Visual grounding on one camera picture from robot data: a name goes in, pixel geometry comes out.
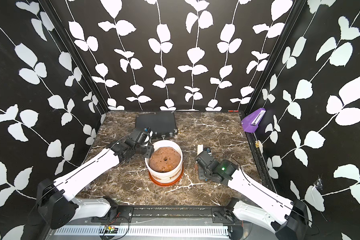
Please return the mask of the black flat case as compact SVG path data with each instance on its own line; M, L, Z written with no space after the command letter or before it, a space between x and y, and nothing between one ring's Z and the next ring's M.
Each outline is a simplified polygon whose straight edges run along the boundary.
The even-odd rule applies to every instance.
M141 114L136 117L136 129L150 128L153 139L171 138L178 134L175 114L173 112L157 112Z

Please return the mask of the white and blue scrub brush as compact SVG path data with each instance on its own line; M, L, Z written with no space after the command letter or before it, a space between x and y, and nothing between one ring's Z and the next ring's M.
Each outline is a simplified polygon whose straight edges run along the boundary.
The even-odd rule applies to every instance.
M204 150L204 146L203 145L198 145L197 146L197 155L199 155L200 153L202 153Z

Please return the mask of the orange pot saucer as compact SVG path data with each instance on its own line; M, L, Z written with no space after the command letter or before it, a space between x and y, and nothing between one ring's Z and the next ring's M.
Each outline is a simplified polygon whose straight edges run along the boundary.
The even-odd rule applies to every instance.
M151 173L149 173L149 178L150 180L161 187L169 187L169 186L173 186L175 185L177 182L180 181L180 179L182 178L184 174L184 170L181 170L178 174L176 174L173 178L170 178L169 182L163 182L162 180L159 180L158 178L156 178L155 176L151 175Z

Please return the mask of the black front mounting rail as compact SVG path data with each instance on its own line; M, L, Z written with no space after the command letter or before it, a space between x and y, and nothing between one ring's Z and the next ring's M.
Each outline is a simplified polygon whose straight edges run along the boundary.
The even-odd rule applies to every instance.
M228 206L112 206L108 212L94 213L81 209L71 219L90 219L95 223L110 223L113 220L120 222L124 217L129 222L133 218L209 218L213 223L222 223L235 225L240 222L254 224L270 224L275 220L262 209L251 205L244 205L241 213L234 214L234 208L231 204Z

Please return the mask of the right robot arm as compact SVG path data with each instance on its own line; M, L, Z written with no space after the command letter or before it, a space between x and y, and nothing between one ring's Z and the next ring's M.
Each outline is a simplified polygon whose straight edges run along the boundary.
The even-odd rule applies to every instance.
M233 189L255 203L232 200L226 207L234 220L246 221L262 227L279 240L303 240L309 227L307 205L290 200L253 180L236 164L214 159L208 152L200 152L196 163L206 179Z

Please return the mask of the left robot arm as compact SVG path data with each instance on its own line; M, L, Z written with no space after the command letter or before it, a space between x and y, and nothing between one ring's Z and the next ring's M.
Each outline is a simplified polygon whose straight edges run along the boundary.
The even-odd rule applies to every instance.
M36 208L52 230L85 218L111 222L118 215L118 205L109 197L79 199L76 195L92 181L121 163L128 163L134 155L150 158L154 152L150 128L134 129L114 141L95 157L53 181L45 179L38 184Z

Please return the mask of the white ceramic pot with mud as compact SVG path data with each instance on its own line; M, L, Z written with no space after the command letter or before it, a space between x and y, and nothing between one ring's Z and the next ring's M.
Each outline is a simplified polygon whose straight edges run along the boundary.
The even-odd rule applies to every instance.
M164 183L169 182L183 167L183 153L180 146L169 140L161 140L153 143L152 156L145 158L146 166L151 175Z

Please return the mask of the white perforated strip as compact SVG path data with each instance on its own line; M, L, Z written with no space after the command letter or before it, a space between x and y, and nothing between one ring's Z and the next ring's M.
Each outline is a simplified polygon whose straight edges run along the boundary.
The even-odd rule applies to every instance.
M229 236L227 226L115 226L117 234L100 234L103 226L65 226L56 230L54 236L148 236L148 237L212 237Z

